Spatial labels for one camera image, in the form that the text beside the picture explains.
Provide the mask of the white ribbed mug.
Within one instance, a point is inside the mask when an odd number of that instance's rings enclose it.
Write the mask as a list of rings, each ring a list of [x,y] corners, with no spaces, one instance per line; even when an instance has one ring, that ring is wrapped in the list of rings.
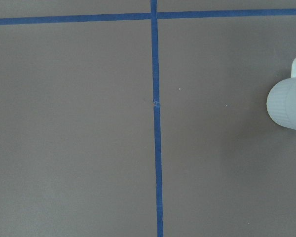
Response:
[[[270,90],[266,108],[276,124],[296,130],[296,58],[292,63],[291,77],[278,82]]]

